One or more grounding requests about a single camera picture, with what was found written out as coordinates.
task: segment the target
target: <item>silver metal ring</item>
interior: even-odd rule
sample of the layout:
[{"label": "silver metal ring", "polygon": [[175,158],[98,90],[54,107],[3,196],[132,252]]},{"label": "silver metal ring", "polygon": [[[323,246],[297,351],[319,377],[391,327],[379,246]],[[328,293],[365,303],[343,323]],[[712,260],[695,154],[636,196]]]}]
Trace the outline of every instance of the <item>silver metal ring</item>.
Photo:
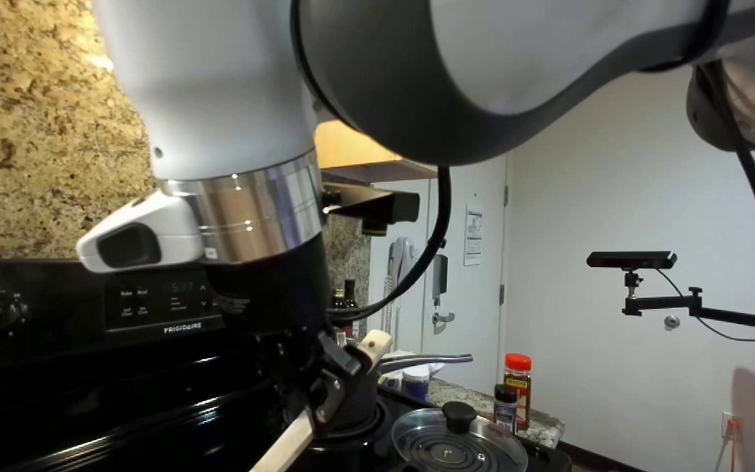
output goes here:
[{"label": "silver metal ring", "polygon": [[204,181],[160,181],[193,206],[202,257],[243,265],[292,252],[323,230],[313,153],[284,166]]}]

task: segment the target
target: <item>wooden handle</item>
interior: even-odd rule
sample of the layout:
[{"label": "wooden handle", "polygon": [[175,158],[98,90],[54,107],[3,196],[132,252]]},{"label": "wooden handle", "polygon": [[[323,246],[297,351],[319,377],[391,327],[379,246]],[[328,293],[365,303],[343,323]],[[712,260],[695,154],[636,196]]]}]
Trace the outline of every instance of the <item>wooden handle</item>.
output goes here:
[{"label": "wooden handle", "polygon": [[365,351],[372,360],[372,369],[378,366],[378,361],[383,360],[383,353],[387,351],[387,343],[394,341],[394,336],[387,336],[386,330],[370,330],[356,349]]},{"label": "wooden handle", "polygon": [[251,472],[284,472],[289,470],[301,450],[315,437],[315,428],[310,425],[310,410],[289,425],[284,434],[268,448],[268,453],[251,467]]}]

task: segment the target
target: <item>white wall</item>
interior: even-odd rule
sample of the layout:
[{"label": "white wall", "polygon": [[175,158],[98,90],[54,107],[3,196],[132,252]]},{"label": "white wall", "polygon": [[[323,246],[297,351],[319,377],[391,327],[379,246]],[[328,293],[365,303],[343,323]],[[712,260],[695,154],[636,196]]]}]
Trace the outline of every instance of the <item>white wall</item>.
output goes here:
[{"label": "white wall", "polygon": [[[755,470],[755,343],[689,316],[664,330],[665,311],[623,316],[621,269],[584,265],[594,250],[672,250],[681,288],[755,311],[753,196],[736,160],[686,125],[683,90],[686,73],[621,78],[510,153],[504,345],[535,356],[535,407],[567,423],[569,442],[643,470],[702,472],[716,470],[720,411],[733,411]],[[639,276],[643,297],[672,293],[656,273]]]}]

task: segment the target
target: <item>black appliance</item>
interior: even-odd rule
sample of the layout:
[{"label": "black appliance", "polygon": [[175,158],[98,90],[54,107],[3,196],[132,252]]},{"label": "black appliance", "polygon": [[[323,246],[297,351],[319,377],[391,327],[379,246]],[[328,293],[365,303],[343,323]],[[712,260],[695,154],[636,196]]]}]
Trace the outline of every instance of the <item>black appliance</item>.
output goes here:
[{"label": "black appliance", "polygon": [[[387,425],[415,407],[379,390],[370,425],[315,442],[293,470],[406,470]],[[0,263],[0,470],[250,470],[284,410],[198,269]],[[526,450],[533,472],[571,465]]]}]

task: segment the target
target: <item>speckled granite backsplash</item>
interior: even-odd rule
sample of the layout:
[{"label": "speckled granite backsplash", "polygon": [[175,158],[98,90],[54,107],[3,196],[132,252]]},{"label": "speckled granite backsplash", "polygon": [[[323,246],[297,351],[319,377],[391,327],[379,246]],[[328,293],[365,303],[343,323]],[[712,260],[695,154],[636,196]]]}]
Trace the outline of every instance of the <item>speckled granite backsplash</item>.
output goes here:
[{"label": "speckled granite backsplash", "polygon": [[[86,229],[154,188],[88,7],[0,0],[0,260],[74,260]],[[330,273],[365,281],[356,226],[332,221],[326,238]]]}]

